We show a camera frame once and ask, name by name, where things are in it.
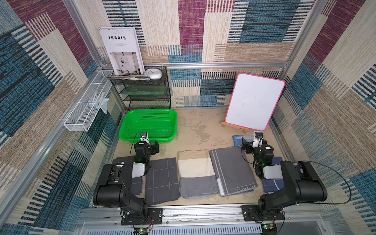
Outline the green plastic basket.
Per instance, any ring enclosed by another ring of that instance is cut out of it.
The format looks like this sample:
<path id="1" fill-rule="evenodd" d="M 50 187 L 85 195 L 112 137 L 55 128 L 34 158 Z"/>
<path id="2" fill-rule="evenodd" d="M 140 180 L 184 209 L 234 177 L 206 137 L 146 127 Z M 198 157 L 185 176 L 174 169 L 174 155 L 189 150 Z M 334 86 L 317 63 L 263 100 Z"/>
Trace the green plastic basket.
<path id="1" fill-rule="evenodd" d="M 171 109 L 144 109 L 128 112 L 120 126 L 119 138 L 132 142 L 139 134 L 161 143 L 171 142 L 177 134 L 178 114 Z"/>

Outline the grey striped pillowcase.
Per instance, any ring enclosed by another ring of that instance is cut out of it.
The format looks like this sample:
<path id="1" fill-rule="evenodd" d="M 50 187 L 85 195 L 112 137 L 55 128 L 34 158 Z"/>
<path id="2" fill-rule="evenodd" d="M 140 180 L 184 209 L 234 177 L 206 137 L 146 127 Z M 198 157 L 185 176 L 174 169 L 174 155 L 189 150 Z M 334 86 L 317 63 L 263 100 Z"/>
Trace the grey striped pillowcase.
<path id="1" fill-rule="evenodd" d="M 250 164 L 241 147 L 234 146 L 209 151 L 220 196 L 251 193 L 257 187 Z"/>

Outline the dark grey checked pillowcase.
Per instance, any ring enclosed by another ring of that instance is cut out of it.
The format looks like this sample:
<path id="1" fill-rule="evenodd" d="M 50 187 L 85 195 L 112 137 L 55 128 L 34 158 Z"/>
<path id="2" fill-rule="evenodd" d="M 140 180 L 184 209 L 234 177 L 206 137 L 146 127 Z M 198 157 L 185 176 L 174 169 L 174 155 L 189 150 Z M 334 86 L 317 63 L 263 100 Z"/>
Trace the dark grey checked pillowcase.
<path id="1" fill-rule="evenodd" d="M 145 200 L 147 205 L 176 201 L 180 197 L 178 168 L 175 158 L 150 161 L 146 175 Z"/>
<path id="2" fill-rule="evenodd" d="M 112 161 L 116 166 L 116 179 L 134 195 L 139 195 L 143 190 L 143 176 L 146 172 L 144 163 L 137 162 L 135 157 L 120 157 Z"/>

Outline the beige white grey pillowcase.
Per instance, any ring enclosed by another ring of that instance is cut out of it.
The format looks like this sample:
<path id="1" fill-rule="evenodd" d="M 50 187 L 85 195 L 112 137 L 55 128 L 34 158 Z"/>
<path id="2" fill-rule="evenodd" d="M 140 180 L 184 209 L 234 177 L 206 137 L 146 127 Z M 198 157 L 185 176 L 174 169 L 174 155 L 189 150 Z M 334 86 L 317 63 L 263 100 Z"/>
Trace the beige white grey pillowcase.
<path id="1" fill-rule="evenodd" d="M 177 160 L 180 194 L 184 199 L 204 198 L 219 193 L 209 150 L 180 151 Z"/>

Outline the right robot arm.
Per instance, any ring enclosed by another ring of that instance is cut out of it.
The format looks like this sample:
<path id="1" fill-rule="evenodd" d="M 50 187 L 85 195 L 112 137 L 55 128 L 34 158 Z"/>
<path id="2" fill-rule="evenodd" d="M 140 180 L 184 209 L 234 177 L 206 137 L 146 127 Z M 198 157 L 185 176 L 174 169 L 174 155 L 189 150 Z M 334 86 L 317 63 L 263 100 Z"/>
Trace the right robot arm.
<path id="1" fill-rule="evenodd" d="M 256 206 L 242 206 L 245 221 L 262 223 L 282 217 L 285 207 L 327 199 L 327 190 L 311 163 L 281 161 L 278 165 L 273 165 L 274 148 L 263 143 L 263 139 L 248 142 L 242 138 L 241 150 L 252 154 L 252 165 L 261 180 L 284 182 L 284 187 L 278 191 L 262 195 Z"/>

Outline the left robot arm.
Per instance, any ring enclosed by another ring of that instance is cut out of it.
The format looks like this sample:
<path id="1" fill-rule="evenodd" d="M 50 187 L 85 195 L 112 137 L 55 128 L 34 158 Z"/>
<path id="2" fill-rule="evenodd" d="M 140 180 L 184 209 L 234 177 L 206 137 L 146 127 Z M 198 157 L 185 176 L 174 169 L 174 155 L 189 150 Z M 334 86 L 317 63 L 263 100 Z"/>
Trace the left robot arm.
<path id="1" fill-rule="evenodd" d="M 145 176 L 151 168 L 150 157 L 159 152 L 159 143 L 140 141 L 134 145 L 135 156 L 122 157 L 104 165 L 93 194 L 95 206 L 120 209 L 121 225 L 161 224 L 162 208 L 149 209 L 146 200 L 132 193 L 133 173 L 140 165 Z"/>

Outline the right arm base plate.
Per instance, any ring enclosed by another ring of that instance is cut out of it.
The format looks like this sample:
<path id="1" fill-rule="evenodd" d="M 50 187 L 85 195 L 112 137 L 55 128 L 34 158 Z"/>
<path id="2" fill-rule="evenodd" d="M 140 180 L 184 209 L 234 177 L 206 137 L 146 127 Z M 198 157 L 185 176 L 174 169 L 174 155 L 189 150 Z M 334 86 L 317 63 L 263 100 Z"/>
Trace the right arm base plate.
<path id="1" fill-rule="evenodd" d="M 284 220 L 285 216 L 281 210 L 261 210 L 257 205 L 242 205 L 244 221 L 263 223 L 264 221 Z"/>

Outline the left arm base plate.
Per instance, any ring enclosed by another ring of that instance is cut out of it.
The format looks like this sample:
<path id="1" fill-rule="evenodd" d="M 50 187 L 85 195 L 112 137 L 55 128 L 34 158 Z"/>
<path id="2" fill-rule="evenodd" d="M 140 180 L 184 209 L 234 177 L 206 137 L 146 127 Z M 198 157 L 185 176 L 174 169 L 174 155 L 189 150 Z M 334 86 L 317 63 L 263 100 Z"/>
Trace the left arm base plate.
<path id="1" fill-rule="evenodd" d="M 148 208 L 142 213 L 120 210 L 121 225 L 159 225 L 163 219 L 163 208 Z"/>

